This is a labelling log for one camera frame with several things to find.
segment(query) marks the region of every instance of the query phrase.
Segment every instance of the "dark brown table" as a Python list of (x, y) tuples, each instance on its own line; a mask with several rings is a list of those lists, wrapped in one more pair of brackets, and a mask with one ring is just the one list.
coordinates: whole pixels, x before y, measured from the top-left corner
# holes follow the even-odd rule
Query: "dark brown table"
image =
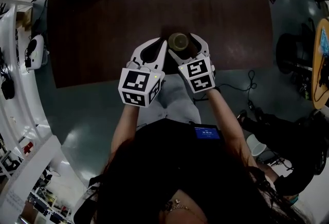
[(137, 46), (178, 31), (206, 40), (216, 69), (272, 64), (268, 0), (49, 0), (56, 86), (118, 79)]

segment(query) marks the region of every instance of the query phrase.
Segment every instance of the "floor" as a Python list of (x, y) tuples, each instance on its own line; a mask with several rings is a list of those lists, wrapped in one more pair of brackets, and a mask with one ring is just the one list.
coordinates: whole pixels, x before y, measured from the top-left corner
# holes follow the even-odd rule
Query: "floor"
[[(270, 7), (274, 54), (281, 34), (299, 34), (301, 24), (307, 24), (309, 17), (317, 24), (328, 16), (327, 11), (318, 9), (313, 0), (276, 0)], [(247, 88), (250, 83), (248, 72), (218, 71), (216, 83)], [(101, 172), (109, 156), (112, 135), (123, 109), (117, 91), (118, 81), (56, 89), (50, 61), (37, 70), (35, 76), (52, 132), (63, 144), (63, 152), (78, 176), (87, 183), (90, 177)], [(295, 121), (313, 109), (311, 101), (299, 96), (290, 82), (290, 75), (280, 73), (275, 63), (266, 69), (256, 69), (254, 82), (258, 86), (250, 92), (250, 98), (266, 113)], [(248, 108), (245, 92), (226, 86), (221, 90), (236, 115)], [(197, 107), (203, 123), (215, 124), (208, 102), (197, 103)]]

